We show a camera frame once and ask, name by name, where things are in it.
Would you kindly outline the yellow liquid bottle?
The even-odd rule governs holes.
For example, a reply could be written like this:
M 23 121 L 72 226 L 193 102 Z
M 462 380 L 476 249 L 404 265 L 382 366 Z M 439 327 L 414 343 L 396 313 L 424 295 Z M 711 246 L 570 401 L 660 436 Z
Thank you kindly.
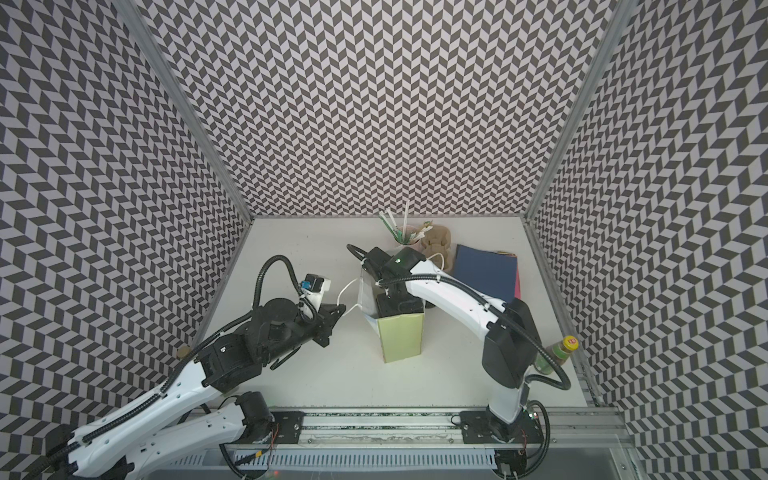
M 191 348 L 188 345 L 183 345 L 177 350 L 176 357 L 179 360 L 185 359 L 191 352 Z

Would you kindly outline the yellow cap green bottle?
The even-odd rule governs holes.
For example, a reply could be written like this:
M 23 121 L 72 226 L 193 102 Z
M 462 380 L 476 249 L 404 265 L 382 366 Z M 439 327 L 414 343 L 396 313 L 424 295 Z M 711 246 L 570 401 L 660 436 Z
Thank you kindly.
M 579 347 L 579 340 L 575 336 L 569 335 L 559 342 L 546 347 L 545 350 L 558 365 L 562 366 L 570 359 L 573 353 L 579 349 Z M 554 372 L 552 365 L 541 354 L 537 355 L 534 361 L 534 367 L 536 371 L 542 375 L 549 375 Z

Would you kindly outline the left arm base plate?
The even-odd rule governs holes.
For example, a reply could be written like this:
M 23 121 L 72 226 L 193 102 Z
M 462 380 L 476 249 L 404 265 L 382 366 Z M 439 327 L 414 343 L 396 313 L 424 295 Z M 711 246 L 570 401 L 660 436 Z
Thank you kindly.
M 305 413 L 300 410 L 284 410 L 272 412 L 270 433 L 275 445 L 295 445 L 303 430 Z

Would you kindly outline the illustrated green paper gift bag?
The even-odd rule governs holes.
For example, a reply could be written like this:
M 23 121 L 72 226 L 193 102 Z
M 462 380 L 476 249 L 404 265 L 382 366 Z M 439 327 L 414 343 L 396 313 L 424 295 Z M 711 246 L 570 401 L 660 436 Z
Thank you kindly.
M 350 280 L 336 297 L 336 305 L 346 291 L 357 288 L 356 303 L 345 315 L 358 309 L 377 334 L 383 360 L 391 363 L 419 356 L 422 353 L 425 310 L 428 303 L 407 292 L 404 285 L 382 288 L 375 284 L 384 277 L 384 265 L 392 256 L 379 249 L 364 251 L 348 244 L 348 250 L 360 263 L 359 277 Z

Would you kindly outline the stack of brown cup carriers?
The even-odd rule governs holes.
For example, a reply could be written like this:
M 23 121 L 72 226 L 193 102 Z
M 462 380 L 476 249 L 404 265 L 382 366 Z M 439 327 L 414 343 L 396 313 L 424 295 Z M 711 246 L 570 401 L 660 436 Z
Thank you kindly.
M 453 269 L 454 254 L 451 248 L 451 232 L 442 225 L 432 225 L 420 240 L 422 253 L 445 272 Z

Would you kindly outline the pink napkin stack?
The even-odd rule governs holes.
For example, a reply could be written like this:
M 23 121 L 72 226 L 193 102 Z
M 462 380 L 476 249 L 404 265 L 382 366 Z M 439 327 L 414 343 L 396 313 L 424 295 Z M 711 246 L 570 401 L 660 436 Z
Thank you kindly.
M 515 288 L 514 288 L 514 297 L 516 299 L 522 299 L 522 292 L 521 292 L 521 276 L 520 276 L 520 260 L 517 256 L 513 256 L 515 260 Z

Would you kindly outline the pink metal bucket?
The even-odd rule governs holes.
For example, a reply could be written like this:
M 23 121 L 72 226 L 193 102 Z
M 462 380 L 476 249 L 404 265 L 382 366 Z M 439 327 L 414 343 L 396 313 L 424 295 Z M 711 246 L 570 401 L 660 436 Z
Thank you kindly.
M 409 246 L 418 242 L 416 239 L 420 228 L 412 225 L 406 225 L 405 227 L 399 226 L 395 229 L 395 241 L 399 245 Z

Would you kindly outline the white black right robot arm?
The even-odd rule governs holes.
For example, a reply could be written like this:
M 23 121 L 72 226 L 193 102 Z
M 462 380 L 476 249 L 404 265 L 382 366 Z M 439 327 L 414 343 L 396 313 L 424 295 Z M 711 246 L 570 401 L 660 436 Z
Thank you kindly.
M 458 320 L 483 341 L 481 364 L 491 381 L 485 428 L 511 443 L 525 432 L 534 382 L 567 391 L 572 382 L 542 345 L 529 307 L 520 299 L 505 302 L 487 296 L 441 270 L 424 254 L 405 247 L 390 255 L 375 247 L 347 250 L 387 297 L 408 294 Z

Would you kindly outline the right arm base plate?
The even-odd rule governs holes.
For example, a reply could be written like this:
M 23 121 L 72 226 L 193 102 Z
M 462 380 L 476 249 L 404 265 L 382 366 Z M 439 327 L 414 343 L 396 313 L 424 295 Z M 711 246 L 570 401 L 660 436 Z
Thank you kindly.
M 494 416 L 488 409 L 465 410 L 458 414 L 458 426 L 465 444 L 540 444 L 544 440 L 543 426 L 523 409 L 511 423 Z

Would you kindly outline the white wrapped straw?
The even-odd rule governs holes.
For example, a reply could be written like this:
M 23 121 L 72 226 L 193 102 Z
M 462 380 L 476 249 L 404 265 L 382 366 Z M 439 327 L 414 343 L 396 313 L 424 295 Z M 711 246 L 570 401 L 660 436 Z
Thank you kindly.
M 410 213 L 410 207 L 411 207 L 411 201 L 410 199 L 406 201 L 404 213 L 403 213 L 403 224 L 402 224 L 402 232 L 403 234 L 407 231 L 407 224 L 409 220 L 409 213 Z

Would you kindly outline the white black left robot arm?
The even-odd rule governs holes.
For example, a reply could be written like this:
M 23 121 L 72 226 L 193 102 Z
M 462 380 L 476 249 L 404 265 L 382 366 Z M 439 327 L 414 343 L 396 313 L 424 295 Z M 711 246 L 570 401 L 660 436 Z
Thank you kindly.
M 232 443 L 269 443 L 278 423 L 259 392 L 185 420 L 185 414 L 281 365 L 304 344 L 322 347 L 346 312 L 343 304 L 277 298 L 227 323 L 198 344 L 160 385 L 82 427 L 62 425 L 27 478 L 138 479 L 187 454 Z

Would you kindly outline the aluminium front rail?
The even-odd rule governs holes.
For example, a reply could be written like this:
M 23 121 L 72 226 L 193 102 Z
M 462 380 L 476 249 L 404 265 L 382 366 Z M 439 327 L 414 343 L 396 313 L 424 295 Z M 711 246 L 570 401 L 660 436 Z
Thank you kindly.
M 621 416 L 610 408 L 532 407 L 543 426 L 540 444 L 465 444 L 458 426 L 461 411 L 447 408 L 315 408 L 303 410 L 299 443 L 305 448 L 553 448 L 615 447 L 628 445 L 630 435 Z M 275 445 L 271 423 L 248 433 L 234 405 L 206 416 L 189 418 L 138 443 L 138 451 L 155 456 L 194 453 L 220 444 L 238 448 Z

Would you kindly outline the dark blue napkin stack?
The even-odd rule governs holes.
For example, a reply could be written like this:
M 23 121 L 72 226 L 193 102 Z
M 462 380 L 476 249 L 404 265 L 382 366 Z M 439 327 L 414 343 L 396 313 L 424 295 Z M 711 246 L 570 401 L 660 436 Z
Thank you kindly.
M 511 302 L 516 299 L 513 256 L 458 245 L 452 276 L 486 296 Z

